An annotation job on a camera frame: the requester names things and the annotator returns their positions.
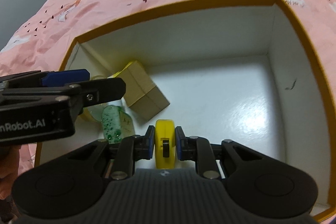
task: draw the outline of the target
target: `green liquid bottle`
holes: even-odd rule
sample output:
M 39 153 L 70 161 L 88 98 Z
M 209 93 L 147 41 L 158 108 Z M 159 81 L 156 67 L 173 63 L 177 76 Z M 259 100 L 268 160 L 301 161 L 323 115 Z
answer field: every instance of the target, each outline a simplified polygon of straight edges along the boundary
M 125 137 L 134 135 L 133 121 L 120 106 L 109 105 L 101 115 L 104 138 L 109 143 L 119 143 Z

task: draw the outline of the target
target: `brown cardboard box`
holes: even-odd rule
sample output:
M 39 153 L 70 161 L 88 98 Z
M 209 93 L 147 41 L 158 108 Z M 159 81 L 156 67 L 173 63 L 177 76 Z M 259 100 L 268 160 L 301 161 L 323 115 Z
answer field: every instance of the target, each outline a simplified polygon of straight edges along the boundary
M 126 83 L 124 98 L 127 106 L 146 121 L 169 105 L 166 97 L 138 61 L 129 63 L 114 77 L 120 77 Z

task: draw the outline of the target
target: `open box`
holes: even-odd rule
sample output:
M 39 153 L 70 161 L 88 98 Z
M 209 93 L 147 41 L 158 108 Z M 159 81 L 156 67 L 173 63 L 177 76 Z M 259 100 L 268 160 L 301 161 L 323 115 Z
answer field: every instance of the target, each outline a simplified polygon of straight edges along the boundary
M 172 119 L 187 136 L 233 139 L 310 174 L 319 188 L 315 219 L 334 211 L 332 99 L 283 0 L 191 0 L 146 10 L 77 37 L 61 69 L 108 77 L 131 60 L 170 101 L 149 122 L 126 108 L 136 134 Z M 74 136 L 43 143 L 37 158 L 43 163 L 100 137 L 98 123 L 78 118 Z

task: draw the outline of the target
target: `dark mark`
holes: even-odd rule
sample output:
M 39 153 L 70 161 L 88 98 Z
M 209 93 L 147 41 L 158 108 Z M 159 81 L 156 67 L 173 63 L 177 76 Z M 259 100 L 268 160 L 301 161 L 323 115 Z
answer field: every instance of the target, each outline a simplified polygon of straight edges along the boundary
M 285 88 L 285 90 L 292 90 L 294 88 L 295 84 L 296 84 L 296 81 L 297 81 L 297 78 L 294 80 L 294 83 L 293 83 L 292 87 L 291 88 Z

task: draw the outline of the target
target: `screw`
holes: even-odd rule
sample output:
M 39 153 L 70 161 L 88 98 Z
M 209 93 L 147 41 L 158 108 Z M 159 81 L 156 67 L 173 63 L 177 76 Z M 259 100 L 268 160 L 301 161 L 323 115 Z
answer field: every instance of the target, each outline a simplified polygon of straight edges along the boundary
M 92 100 L 93 100 L 93 95 L 92 95 L 92 94 L 88 94 L 88 95 L 86 96 L 86 99 L 87 99 L 88 101 L 92 101 Z
M 115 171 L 111 174 L 111 177 L 115 180 L 123 180 L 127 178 L 127 174 L 123 171 Z
M 203 177 L 206 179 L 218 179 L 220 174 L 217 171 L 208 170 L 203 173 Z
M 69 100 L 69 99 L 70 99 L 70 97 L 69 97 L 69 96 L 66 96 L 66 95 L 57 96 L 57 97 L 55 98 L 55 100 L 58 101 L 58 102 L 66 101 L 66 100 Z
M 81 85 L 79 85 L 79 84 L 72 84 L 69 87 L 71 87 L 71 88 L 78 88 L 79 86 L 81 86 Z

